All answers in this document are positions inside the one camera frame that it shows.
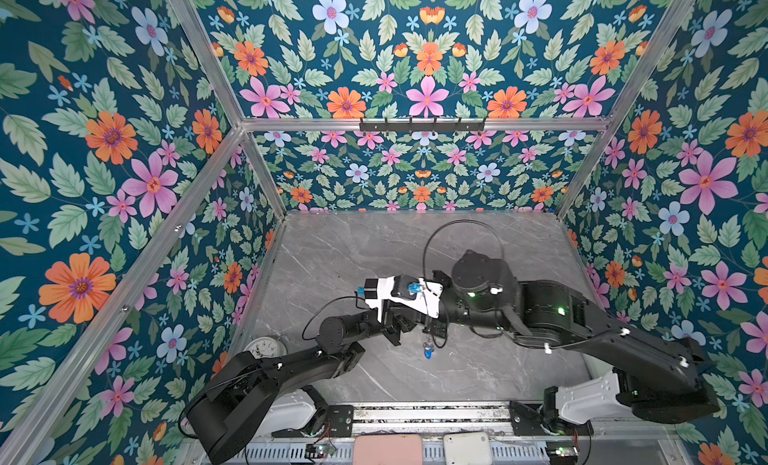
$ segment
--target clock face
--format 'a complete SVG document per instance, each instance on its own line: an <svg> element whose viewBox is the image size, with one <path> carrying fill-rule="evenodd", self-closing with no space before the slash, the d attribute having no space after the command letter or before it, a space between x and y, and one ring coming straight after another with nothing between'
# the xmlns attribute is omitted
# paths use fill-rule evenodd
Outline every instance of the clock face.
<svg viewBox="0 0 768 465"><path fill-rule="evenodd" d="M285 346L272 337L261 337L252 341L247 348L256 358L272 358L284 355Z"/></svg>

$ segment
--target green leaf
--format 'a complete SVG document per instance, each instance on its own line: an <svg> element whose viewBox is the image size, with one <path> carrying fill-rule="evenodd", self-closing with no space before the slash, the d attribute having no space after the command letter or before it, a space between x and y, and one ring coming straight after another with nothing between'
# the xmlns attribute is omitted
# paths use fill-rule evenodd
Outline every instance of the green leaf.
<svg viewBox="0 0 768 465"><path fill-rule="evenodd" d="M21 115L6 115L2 121L2 130L8 134L11 144L21 153L27 153L39 166L43 164L44 152L48 150L45 135L32 119Z"/></svg>

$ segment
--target black cable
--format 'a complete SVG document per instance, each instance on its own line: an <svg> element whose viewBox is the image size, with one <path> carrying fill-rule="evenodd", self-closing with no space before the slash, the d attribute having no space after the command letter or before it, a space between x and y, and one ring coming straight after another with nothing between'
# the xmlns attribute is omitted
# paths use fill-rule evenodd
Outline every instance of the black cable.
<svg viewBox="0 0 768 465"><path fill-rule="evenodd" d="M334 298L333 300L329 301L328 303L326 303L325 305L323 305L322 307L320 307L320 310L316 311L316 312L315 312L315 315L313 315L313 316L312 316L312 318L310 318L310 321L308 321L308 322L306 323L306 325L304 325L304 330L302 330L302 331L301 331L301 338L302 338L302 340L306 340L306 341L314 340L314 339L315 339L314 337L312 337L312 338L307 338L307 337L305 337L305 336L304 336L304 334L306 334L306 329L310 327L310 324L312 323L312 320L314 320L314 319L315 319L315 317L317 317L318 315L320 315L320 313L321 313L323 310L325 310L325 309L326 309L326 307L327 307L328 305L331 305L331 304L332 304L333 302L335 302L335 301L343 300L344 298L354 298L354 299L355 299L355 303L357 303L357 295L345 295L345 296L343 296L343 297Z"/></svg>

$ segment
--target pink flower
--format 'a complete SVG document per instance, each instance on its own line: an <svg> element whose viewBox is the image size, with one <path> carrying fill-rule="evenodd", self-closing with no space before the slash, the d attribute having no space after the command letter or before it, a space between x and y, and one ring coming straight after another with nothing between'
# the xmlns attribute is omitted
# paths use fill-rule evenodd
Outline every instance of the pink flower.
<svg viewBox="0 0 768 465"><path fill-rule="evenodd" d="M361 147L368 146L370 150L375 149L376 144L380 144L384 141L384 137L379 136L379 132L355 131L355 135L361 137L361 139L357 141L357 145Z"/></svg>
<svg viewBox="0 0 768 465"><path fill-rule="evenodd" d="M699 141L694 140L690 144L683 142L683 151L677 154L678 159L682 159L680 164L685 167L690 162L691 165L696 165L696 156L701 155L704 149L699 147Z"/></svg>
<svg viewBox="0 0 768 465"><path fill-rule="evenodd" d="M157 150L158 155L163 157L163 165L168 165L176 168L176 161L181 158L181 155L176 151L176 144L168 144L165 140L160 144L161 148Z"/></svg>
<svg viewBox="0 0 768 465"><path fill-rule="evenodd" d="M626 179L624 181L625 189L629 188L629 186L632 186L635 190L640 188L640 179L648 176L648 172L643 170L644 163L645 159L640 159L638 162L635 162L634 159L629 159L628 168L621 172L621 176Z"/></svg>
<svg viewBox="0 0 768 465"><path fill-rule="evenodd" d="M608 282L600 283L600 276L595 274L592 276L592 286L600 298L598 307L602 308L603 310L608 310L610 308L610 302L608 301L608 297L606 297L605 294L607 294L610 290L610 284L608 284Z"/></svg>
<svg viewBox="0 0 768 465"><path fill-rule="evenodd" d="M312 162L320 163L321 165L328 160L328 155L326 154L326 150L322 149L320 150L318 147L315 147L315 149L310 152L310 155L312 156Z"/></svg>
<svg viewBox="0 0 768 465"><path fill-rule="evenodd" d="M410 100L416 102L416 104L411 105L408 115L416 116L424 112L424 118L427 118L429 112L432 112L433 115L442 115L442 105L438 102L446 99L448 91L446 89L435 90L435 79L428 75L422 79L421 92L417 89L410 89L406 91L406 95Z"/></svg>
<svg viewBox="0 0 768 465"><path fill-rule="evenodd" d="M610 139L610 145L605 147L605 165L610 165L611 169L615 169L618 165L618 161L624 158L624 139L619 141L616 137Z"/></svg>
<svg viewBox="0 0 768 465"><path fill-rule="evenodd" d="M397 158L400 155L402 155L402 153L397 153L395 147L389 147L389 152L382 151L382 163L386 163L387 165L400 163L400 159Z"/></svg>
<svg viewBox="0 0 768 465"><path fill-rule="evenodd" d="M627 217L627 220L632 220L634 217L638 216L638 201L632 200L631 198L627 199L625 203L621 204L621 208L624 209L623 212L621 212L621 216Z"/></svg>
<svg viewBox="0 0 768 465"><path fill-rule="evenodd" d="M677 293L683 293L683 287L690 285L690 279L685 278L688 268L677 268L677 265L670 263L670 270L664 272L664 278L667 278L667 288L677 290Z"/></svg>
<svg viewBox="0 0 768 465"><path fill-rule="evenodd" d="M158 283L158 279L160 278L160 274L156 273L152 277L151 280L149 280L149 283L147 284L147 287L144 289L144 293L141 294L141 297L136 301L136 305L134 307L136 310L141 310L144 308L144 299L149 298L150 300L154 300L158 297L158 291L154 289L154 287L150 287L150 285L154 285Z"/></svg>
<svg viewBox="0 0 768 465"><path fill-rule="evenodd" d="M478 78L478 75L476 72L472 72L471 74L462 75L461 82L458 83L458 86L464 87L464 93L466 94L469 90L477 90L478 84L480 84L480 79Z"/></svg>
<svg viewBox="0 0 768 465"><path fill-rule="evenodd" d="M739 385L739 391L749 396L752 395L752 403L755 407L762 407L763 403L768 402L768 382L763 381L763 374L759 370L752 371L752 377L746 372L740 371L739 378L744 382Z"/></svg>
<svg viewBox="0 0 768 465"><path fill-rule="evenodd" d="M101 409L101 418L106 417L110 412L114 412L116 417L120 417L123 414L123 403L134 401L134 393L129 391L134 386L133 378L129 378L123 383L123 378L118 376L112 384L113 390L105 390L99 394L99 398L104 403L104 408Z"/></svg>
<svg viewBox="0 0 768 465"><path fill-rule="evenodd" d="M475 144L475 150L484 145L491 145L491 137L496 135L495 130L483 130L482 132L471 132L467 137L467 144Z"/></svg>
<svg viewBox="0 0 768 465"><path fill-rule="evenodd" d="M109 216L115 217L120 215L120 221L125 223L128 221L129 215L136 215L136 209L132 205L136 202L136 197L126 196L125 191L118 190L118 196L107 197L107 202L112 205L109 210Z"/></svg>
<svg viewBox="0 0 768 465"><path fill-rule="evenodd" d="M746 303L746 295L744 295L743 291L736 288L739 285L744 285L746 275L737 271L728 276L728 265L725 265L724 261L717 264L715 271L717 272L717 275L709 270L701 271L701 278L714 284L704 287L701 291L701 295L705 297L715 297L717 295L717 305L723 310L730 307L731 298L739 303Z"/></svg>
<svg viewBox="0 0 768 465"><path fill-rule="evenodd" d="M330 131L330 132L323 132L323 135L320 140L324 144L328 144L331 142L331 147L334 149L339 146L339 144L346 144L346 137L344 136L343 130L337 130L337 131Z"/></svg>
<svg viewBox="0 0 768 465"><path fill-rule="evenodd" d="M301 94L301 90L295 90L293 88L293 84L288 84L287 86L281 85L280 86L280 98L281 99L288 99L288 104L301 104L301 98L299 95Z"/></svg>
<svg viewBox="0 0 768 465"><path fill-rule="evenodd" d="M616 90L614 89L602 90L604 85L604 75L601 75L595 80L589 89L584 84L577 85L574 90L576 99L565 104L563 110L566 112L573 112L576 110L574 116L585 116L587 115L587 112L592 116L600 115L600 112L603 111L603 106L600 105L600 102L608 100L616 93Z"/></svg>
<svg viewBox="0 0 768 465"><path fill-rule="evenodd" d="M575 85L568 85L568 82L566 82L563 84L562 88L554 91L554 100L552 101L565 104L565 100L573 98L575 88Z"/></svg>
<svg viewBox="0 0 768 465"><path fill-rule="evenodd" d="M122 345L119 345L123 343L124 341L128 340L128 337L131 333L133 333L134 329L131 327L121 328L120 331L114 338L112 339L112 344L107 348L107 351L104 352L103 355L101 355L101 358L99 358L98 364L96 364L96 368L94 371L97 375L101 375L104 373L105 370L107 370L107 366L109 365L109 356L111 355L114 360L124 360L125 359L125 347Z"/></svg>
<svg viewBox="0 0 768 465"><path fill-rule="evenodd" d="M520 142L528 142L528 135L526 135L528 133L527 130L505 130L504 133L507 135L504 136L502 142L505 144L509 142L509 145L511 145L512 148L517 146Z"/></svg>
<svg viewBox="0 0 768 465"><path fill-rule="evenodd" d="M379 92L382 90L392 92L392 87L397 86L395 74L387 75L386 72L382 72L382 76L376 79L376 83L379 84Z"/></svg>
<svg viewBox="0 0 768 465"><path fill-rule="evenodd" d="M250 113L253 116L262 116L266 112L266 116L271 119L276 119L280 115L278 112L285 113L290 111L290 107L285 102L277 100L280 98L280 87L276 85L270 85L264 91L264 85L261 80L255 76L250 78L250 86L253 91L245 89L240 91L240 95L249 102L255 102L250 106Z"/></svg>
<svg viewBox="0 0 768 465"><path fill-rule="evenodd" d="M211 202L214 206L214 217L221 222L226 217L226 203L219 198L216 202Z"/></svg>
<svg viewBox="0 0 768 465"><path fill-rule="evenodd" d="M766 358L768 358L768 315L762 311L757 314L757 325L754 323L745 321L741 324L741 329L746 332L747 335L753 337L746 343L746 350L751 351L754 354L759 354L766 349Z"/></svg>
<svg viewBox="0 0 768 465"><path fill-rule="evenodd" d="M692 185L680 196L680 203L693 203L701 195L699 209L705 215L709 215L712 209L715 208L713 194L721 199L729 199L739 192L733 182L720 180L734 171L736 157L728 157L721 160L715 165L714 169L712 168L712 162L712 155L709 152L702 152L696 160L698 173L691 169L686 169L679 174L680 182Z"/></svg>
<svg viewBox="0 0 768 465"><path fill-rule="evenodd" d="M179 178L173 170L163 172L163 160L157 153L149 155L149 169L141 160L132 159L130 166L141 180L128 179L123 184L123 190L134 197L144 196L139 204L142 217L149 217L154 212L154 204L169 213L176 205L176 194L168 187L174 185Z"/></svg>
<svg viewBox="0 0 768 465"><path fill-rule="evenodd" d="M536 145L531 145L527 149L523 149L522 153L520 154L520 160L523 161L523 163L526 163L528 161L533 162L536 160L536 155L538 154L538 151L536 150Z"/></svg>
<svg viewBox="0 0 768 465"><path fill-rule="evenodd" d="M453 165L458 165L461 162L466 162L467 157L465 155L467 154L466 150L459 150L458 147L456 147L453 152L448 153L448 163L452 163Z"/></svg>
<svg viewBox="0 0 768 465"><path fill-rule="evenodd" d="M179 293L179 289L187 289L187 278L190 278L190 274L184 271L184 267L171 268L170 280L165 284L168 288L173 287L174 295Z"/></svg>
<svg viewBox="0 0 768 465"><path fill-rule="evenodd" d="M96 7L96 2L94 0L58 0L65 4L67 6L67 12L69 12L69 16L72 17L72 20L80 20L80 16L82 15L84 19L91 22L92 24L95 24L94 16L89 10L90 8Z"/></svg>

